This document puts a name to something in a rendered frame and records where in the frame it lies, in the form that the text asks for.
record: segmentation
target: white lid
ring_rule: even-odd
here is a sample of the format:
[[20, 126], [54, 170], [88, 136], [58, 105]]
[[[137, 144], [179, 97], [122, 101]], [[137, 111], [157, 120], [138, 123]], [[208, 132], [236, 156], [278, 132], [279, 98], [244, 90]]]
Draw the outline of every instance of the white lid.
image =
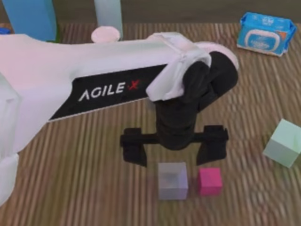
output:
[[92, 32], [91, 39], [94, 43], [115, 42], [120, 39], [120, 32], [115, 27], [101, 26]]

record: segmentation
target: red letter x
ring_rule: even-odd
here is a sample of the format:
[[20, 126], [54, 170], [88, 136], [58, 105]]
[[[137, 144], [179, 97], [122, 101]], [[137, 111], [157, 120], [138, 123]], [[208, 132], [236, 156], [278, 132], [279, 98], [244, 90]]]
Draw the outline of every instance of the red letter x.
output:
[[138, 89], [138, 84], [139, 84], [139, 80], [132, 81], [132, 85], [131, 86], [127, 86], [127, 88], [128, 88], [128, 90]]

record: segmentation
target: cube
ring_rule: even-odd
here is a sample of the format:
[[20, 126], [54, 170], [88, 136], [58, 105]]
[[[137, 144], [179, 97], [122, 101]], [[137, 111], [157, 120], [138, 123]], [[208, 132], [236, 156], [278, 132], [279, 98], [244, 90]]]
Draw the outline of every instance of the cube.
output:
[[301, 152], [301, 128], [282, 119], [268, 141], [263, 154], [290, 168]]
[[188, 193], [186, 163], [159, 163], [158, 186], [160, 200], [185, 200]]
[[219, 195], [222, 191], [220, 168], [199, 169], [199, 193], [201, 195]]

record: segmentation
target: blue and white package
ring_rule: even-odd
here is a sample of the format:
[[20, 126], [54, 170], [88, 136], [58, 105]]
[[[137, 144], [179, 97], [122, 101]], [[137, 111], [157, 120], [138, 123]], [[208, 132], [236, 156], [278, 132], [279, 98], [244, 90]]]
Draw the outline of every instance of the blue and white package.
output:
[[256, 52], [282, 56], [297, 31], [290, 20], [257, 13], [246, 13], [240, 19], [237, 46]]

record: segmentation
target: light blue bottle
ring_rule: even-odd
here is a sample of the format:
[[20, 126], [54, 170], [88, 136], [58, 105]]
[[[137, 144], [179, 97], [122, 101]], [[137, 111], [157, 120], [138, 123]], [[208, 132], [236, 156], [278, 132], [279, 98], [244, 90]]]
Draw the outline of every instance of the light blue bottle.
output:
[[120, 0], [94, 0], [98, 26], [112, 26], [123, 37], [122, 15]]
[[56, 40], [56, 17], [52, 0], [2, 0], [17, 34], [41, 41]]

